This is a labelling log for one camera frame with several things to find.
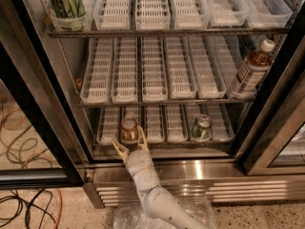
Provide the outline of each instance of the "can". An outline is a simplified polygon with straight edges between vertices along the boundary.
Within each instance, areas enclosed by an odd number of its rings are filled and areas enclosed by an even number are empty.
[[[212,119],[203,114],[198,116],[193,122],[192,140],[207,141],[211,139]]]
[[[137,122],[134,118],[126,117],[122,119],[121,142],[124,144],[134,144],[138,141]]]

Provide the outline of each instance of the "can lid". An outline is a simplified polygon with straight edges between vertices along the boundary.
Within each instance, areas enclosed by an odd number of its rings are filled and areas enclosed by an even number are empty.
[[[121,126],[122,128],[124,128],[125,130],[130,130],[134,127],[136,127],[137,125],[137,122],[134,118],[124,118],[122,119],[122,122],[121,122]]]
[[[207,115],[203,114],[197,118],[197,124],[199,126],[208,128],[212,126],[212,119],[209,118]]]
[[[275,42],[273,40],[265,39],[260,45],[260,49],[264,52],[271,52],[275,48]]]

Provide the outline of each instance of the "robotic hand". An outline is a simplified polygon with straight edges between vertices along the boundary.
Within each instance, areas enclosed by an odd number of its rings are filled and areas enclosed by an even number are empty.
[[[151,219],[163,219],[178,229],[208,229],[202,221],[188,214],[168,190],[161,187],[144,132],[140,126],[137,128],[139,139],[136,151],[130,153],[116,140],[112,144],[134,180],[144,213]]]

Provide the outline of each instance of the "clear plastic wrap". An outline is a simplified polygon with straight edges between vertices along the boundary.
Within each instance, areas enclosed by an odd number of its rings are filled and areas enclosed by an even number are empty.
[[[202,220],[208,228],[216,229],[214,212],[206,198],[200,198],[200,201],[189,201],[184,198],[178,200],[189,214]],[[115,210],[113,229],[175,229],[175,227],[161,219],[148,218],[140,204],[130,204],[122,205]]]

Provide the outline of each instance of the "bottle label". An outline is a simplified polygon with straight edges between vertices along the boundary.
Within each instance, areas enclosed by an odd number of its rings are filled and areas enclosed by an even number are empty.
[[[250,65],[249,62],[244,62],[242,64],[231,85],[232,90],[239,94],[253,91],[265,74],[265,71],[252,71],[247,67],[248,64]]]

